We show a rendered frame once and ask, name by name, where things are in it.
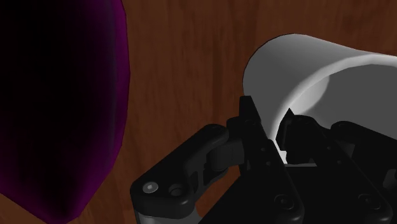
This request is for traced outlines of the dark purple rounded vase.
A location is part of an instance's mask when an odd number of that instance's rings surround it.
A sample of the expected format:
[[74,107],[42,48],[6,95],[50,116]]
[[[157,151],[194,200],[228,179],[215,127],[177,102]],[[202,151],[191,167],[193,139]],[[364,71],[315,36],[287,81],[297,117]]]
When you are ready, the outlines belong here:
[[0,194],[77,218],[120,151],[129,81],[122,0],[0,0]]

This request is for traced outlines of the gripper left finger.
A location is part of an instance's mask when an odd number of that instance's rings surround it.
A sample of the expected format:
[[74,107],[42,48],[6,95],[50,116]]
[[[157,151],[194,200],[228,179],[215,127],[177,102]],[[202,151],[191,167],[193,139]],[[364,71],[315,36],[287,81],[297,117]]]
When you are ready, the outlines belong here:
[[[200,216],[196,202],[233,166],[239,177]],[[205,125],[137,178],[130,197],[137,224],[303,224],[305,214],[249,96],[226,125]]]

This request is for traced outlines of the white cup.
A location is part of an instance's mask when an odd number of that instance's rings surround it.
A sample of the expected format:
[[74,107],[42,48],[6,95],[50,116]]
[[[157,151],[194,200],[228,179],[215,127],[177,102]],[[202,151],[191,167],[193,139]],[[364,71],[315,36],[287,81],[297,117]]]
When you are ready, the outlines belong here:
[[286,34],[254,52],[242,85],[271,140],[289,109],[326,128],[350,121],[397,139],[397,56]]

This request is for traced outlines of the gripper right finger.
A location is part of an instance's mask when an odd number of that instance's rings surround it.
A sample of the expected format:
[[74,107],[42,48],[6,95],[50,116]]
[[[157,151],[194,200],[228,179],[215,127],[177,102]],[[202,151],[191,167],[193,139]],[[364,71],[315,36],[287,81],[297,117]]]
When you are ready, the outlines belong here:
[[292,167],[305,207],[303,224],[397,224],[397,139],[339,121],[284,115],[276,141]]

